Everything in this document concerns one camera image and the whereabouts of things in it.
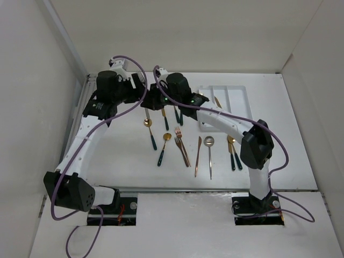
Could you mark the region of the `silver fork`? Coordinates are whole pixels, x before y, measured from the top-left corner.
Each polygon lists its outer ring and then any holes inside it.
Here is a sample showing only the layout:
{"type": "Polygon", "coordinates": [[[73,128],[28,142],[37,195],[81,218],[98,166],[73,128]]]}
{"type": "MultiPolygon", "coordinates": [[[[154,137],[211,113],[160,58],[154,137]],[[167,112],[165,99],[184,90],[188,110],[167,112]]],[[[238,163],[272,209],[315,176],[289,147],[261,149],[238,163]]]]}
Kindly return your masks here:
{"type": "MultiPolygon", "coordinates": [[[[144,79],[143,73],[140,72],[140,71],[138,71],[137,74],[138,74],[138,78],[139,78],[139,80],[140,80],[140,83],[141,83],[143,86],[145,86],[145,79],[144,79]]],[[[149,111],[148,111],[147,108],[145,108],[145,114],[146,114],[146,119],[150,119],[149,111]]]]}

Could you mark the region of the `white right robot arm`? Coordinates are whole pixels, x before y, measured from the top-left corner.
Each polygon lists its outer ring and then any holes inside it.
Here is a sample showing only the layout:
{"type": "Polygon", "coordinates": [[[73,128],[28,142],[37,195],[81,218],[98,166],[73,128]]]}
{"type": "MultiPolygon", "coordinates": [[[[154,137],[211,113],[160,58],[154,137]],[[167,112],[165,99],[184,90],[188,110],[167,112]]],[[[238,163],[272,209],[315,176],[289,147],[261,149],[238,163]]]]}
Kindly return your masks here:
{"type": "Polygon", "coordinates": [[[152,86],[140,83],[138,89],[141,107],[160,110],[166,105],[176,105],[184,116],[232,136],[241,145],[240,159],[249,171],[247,200],[251,213],[267,211],[272,202],[268,168],[274,143],[265,121],[235,116],[217,107],[207,97],[192,92],[181,73],[157,76],[152,86]]]}

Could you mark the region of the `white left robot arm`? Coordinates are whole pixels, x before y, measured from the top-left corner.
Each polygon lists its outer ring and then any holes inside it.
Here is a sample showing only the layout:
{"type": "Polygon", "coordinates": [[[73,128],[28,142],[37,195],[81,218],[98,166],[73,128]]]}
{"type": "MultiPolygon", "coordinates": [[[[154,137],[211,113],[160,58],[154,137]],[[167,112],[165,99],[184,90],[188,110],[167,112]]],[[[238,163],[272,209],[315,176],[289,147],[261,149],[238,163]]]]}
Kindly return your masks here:
{"type": "Polygon", "coordinates": [[[64,207],[87,212],[101,205],[108,213],[120,208],[117,189],[92,186],[87,182],[90,160],[102,136],[118,116],[121,103],[138,103],[147,89],[147,76],[142,72],[127,75],[123,69],[106,70],[96,77],[96,90],[88,100],[78,132],[61,163],[44,176],[51,209],[64,207]]]}

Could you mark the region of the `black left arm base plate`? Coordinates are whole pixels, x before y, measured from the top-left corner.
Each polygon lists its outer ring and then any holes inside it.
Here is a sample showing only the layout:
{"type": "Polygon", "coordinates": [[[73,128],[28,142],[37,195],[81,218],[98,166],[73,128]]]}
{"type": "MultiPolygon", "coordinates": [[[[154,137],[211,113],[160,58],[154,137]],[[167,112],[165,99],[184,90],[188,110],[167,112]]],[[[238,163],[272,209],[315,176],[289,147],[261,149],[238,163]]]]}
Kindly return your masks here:
{"type": "Polygon", "coordinates": [[[102,204],[103,216],[99,209],[91,209],[87,216],[88,226],[135,226],[138,208],[138,194],[115,190],[111,204],[102,204]]]}

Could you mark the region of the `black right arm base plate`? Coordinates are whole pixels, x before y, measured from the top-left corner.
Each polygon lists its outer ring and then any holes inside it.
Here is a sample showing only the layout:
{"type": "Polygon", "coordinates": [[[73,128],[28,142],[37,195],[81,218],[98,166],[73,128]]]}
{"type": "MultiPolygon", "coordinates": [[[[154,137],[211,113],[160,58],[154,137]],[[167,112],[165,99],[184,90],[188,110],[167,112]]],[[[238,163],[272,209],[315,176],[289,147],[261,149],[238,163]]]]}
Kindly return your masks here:
{"type": "Polygon", "coordinates": [[[251,195],[233,196],[232,213],[236,226],[284,226],[284,219],[280,211],[280,200],[277,196],[270,195],[259,200],[251,195]]]}

